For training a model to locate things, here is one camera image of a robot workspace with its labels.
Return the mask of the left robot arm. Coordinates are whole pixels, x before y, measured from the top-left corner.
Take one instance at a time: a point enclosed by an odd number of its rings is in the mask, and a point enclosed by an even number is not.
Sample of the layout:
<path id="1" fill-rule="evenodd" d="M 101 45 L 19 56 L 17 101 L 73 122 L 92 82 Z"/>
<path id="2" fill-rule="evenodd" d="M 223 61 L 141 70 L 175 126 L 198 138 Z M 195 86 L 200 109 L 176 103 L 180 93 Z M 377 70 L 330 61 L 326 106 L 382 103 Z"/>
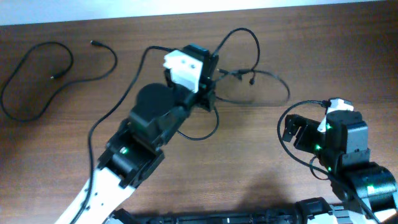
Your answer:
<path id="1" fill-rule="evenodd" d="M 194 107 L 215 109 L 212 79 L 218 53 L 190 44 L 168 49 L 164 57 L 165 83 L 140 89 L 136 104 L 93 168 L 90 179 L 57 223 L 104 223 L 164 159 L 161 150 Z"/>

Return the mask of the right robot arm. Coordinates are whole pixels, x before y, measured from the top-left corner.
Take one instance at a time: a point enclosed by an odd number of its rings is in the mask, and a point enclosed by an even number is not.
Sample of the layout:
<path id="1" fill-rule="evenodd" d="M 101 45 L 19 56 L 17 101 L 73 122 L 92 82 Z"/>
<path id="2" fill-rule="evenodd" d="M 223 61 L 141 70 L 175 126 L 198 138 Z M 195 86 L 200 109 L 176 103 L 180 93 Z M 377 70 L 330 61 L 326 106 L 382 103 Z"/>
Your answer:
<path id="1" fill-rule="evenodd" d="M 318 121 L 297 114 L 283 120 L 282 140 L 319 159 L 333 193 L 348 210 L 368 217 L 397 209 L 397 182 L 389 170 L 370 160 L 368 126 L 360 112 L 328 113 L 323 133 Z"/>

